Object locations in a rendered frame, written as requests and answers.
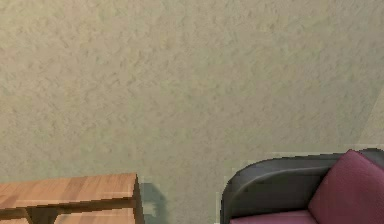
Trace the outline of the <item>dark grey sofa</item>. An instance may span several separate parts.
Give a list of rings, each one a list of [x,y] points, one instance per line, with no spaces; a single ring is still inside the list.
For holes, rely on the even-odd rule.
[[[384,169],[383,150],[357,152]],[[223,191],[220,224],[318,224],[308,205],[345,153],[274,158],[239,170]]]

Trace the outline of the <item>maroon sofa cushion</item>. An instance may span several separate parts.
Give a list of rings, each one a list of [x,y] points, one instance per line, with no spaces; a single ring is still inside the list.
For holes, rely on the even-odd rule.
[[[347,151],[329,170],[308,209],[318,224],[384,224],[384,169]]]

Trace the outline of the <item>brown wooden table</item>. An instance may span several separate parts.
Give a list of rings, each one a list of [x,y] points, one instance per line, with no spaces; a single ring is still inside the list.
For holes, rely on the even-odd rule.
[[[145,224],[138,177],[0,183],[0,224]]]

